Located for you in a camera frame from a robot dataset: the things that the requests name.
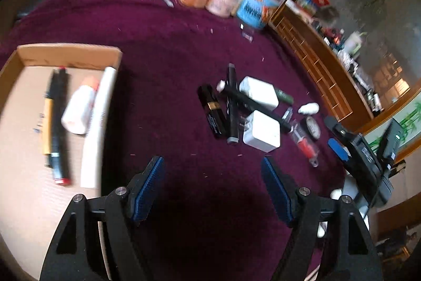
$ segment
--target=wooden cabinet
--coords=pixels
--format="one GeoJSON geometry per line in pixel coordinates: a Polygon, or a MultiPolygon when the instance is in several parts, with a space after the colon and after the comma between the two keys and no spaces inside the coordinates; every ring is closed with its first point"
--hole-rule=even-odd
{"type": "Polygon", "coordinates": [[[300,58],[331,114],[351,131],[370,122],[373,114],[363,95],[319,34],[287,7],[277,18],[277,34],[300,58]]]}

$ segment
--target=metal screw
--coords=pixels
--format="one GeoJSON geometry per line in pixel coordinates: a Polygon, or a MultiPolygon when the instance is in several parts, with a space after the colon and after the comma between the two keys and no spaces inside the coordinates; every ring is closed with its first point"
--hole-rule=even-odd
{"type": "Polygon", "coordinates": [[[346,204],[352,203],[352,198],[349,195],[343,195],[340,199],[346,204]]]}
{"type": "Polygon", "coordinates": [[[310,194],[310,190],[307,187],[301,187],[298,192],[300,192],[301,195],[307,196],[310,194]]]}
{"type": "Polygon", "coordinates": [[[115,190],[115,194],[117,195],[123,195],[123,194],[126,194],[126,192],[127,192],[127,188],[125,187],[117,187],[115,190]]]}
{"type": "Polygon", "coordinates": [[[75,202],[75,203],[78,203],[79,201],[81,201],[83,199],[83,194],[76,194],[74,197],[73,197],[73,201],[75,202]]]}

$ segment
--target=cardboard box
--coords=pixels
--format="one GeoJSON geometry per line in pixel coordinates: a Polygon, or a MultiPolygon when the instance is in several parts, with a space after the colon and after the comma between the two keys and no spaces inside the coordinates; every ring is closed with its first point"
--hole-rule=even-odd
{"type": "Polygon", "coordinates": [[[0,72],[0,254],[20,276],[39,279],[51,238],[72,197],[101,195],[100,189],[79,186],[83,136],[67,133],[71,186],[56,185],[52,170],[44,166],[41,134],[34,128],[42,123],[51,72],[57,66],[67,68],[69,99],[84,77],[100,80],[106,67],[118,69],[121,55],[118,48],[106,46],[25,45],[0,72]]]}

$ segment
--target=black pen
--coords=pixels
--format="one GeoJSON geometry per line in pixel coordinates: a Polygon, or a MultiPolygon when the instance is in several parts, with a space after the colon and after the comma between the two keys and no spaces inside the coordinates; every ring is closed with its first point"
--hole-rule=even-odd
{"type": "Polygon", "coordinates": [[[53,121],[51,127],[51,166],[56,184],[67,186],[71,183],[67,161],[66,130],[62,126],[62,115],[66,105],[67,73],[61,67],[53,90],[53,121]]]}

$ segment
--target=green tube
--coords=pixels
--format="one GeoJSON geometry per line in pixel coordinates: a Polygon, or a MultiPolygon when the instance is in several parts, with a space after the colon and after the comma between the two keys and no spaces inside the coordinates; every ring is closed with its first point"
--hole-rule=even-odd
{"type": "Polygon", "coordinates": [[[286,94],[284,91],[281,91],[279,88],[274,87],[276,96],[278,97],[278,100],[283,101],[284,103],[287,103],[288,105],[294,104],[294,98],[290,96],[289,94],[286,94]]]}

